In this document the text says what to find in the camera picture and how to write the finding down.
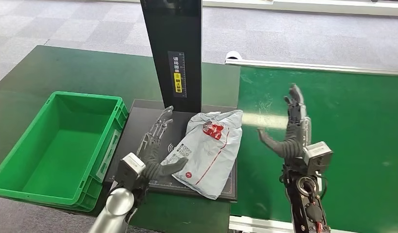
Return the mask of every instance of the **measuring ruler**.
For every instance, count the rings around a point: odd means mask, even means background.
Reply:
[[[187,98],[186,67],[184,52],[168,51],[173,96]]]

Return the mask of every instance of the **barcode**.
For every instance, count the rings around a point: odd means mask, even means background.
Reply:
[[[183,143],[181,144],[181,146],[179,146],[179,148],[176,151],[183,157],[187,157],[190,155],[190,153],[192,153],[192,151]]]

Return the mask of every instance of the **white plastic mailer bag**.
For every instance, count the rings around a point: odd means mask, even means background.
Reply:
[[[239,151],[242,110],[198,113],[187,124],[186,136],[162,161],[189,160],[172,176],[203,196],[215,200],[226,184]]]

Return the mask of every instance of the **black vertical panel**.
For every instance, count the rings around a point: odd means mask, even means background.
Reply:
[[[173,105],[174,111],[200,112],[202,1],[140,2],[165,107]],[[173,61],[170,60],[175,53],[183,54],[182,76],[175,75],[178,69],[172,66]],[[183,94],[176,92],[181,86],[184,87]]]

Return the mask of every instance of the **red stripe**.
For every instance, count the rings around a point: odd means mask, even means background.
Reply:
[[[195,185],[199,184],[199,182],[202,180],[202,178],[206,175],[206,173],[209,171],[209,169],[211,168],[211,166],[213,165],[213,163],[215,162],[216,158],[219,156],[219,154],[222,152],[222,149],[225,148],[226,144],[228,143],[228,136],[229,136],[229,132],[230,129],[228,128],[228,134],[226,135],[226,142],[225,144],[222,146],[222,148],[220,148],[219,152],[216,154],[215,158],[213,159],[212,163],[209,165],[208,169],[206,169],[205,173],[202,175],[202,177],[198,180],[198,182],[196,182]]]

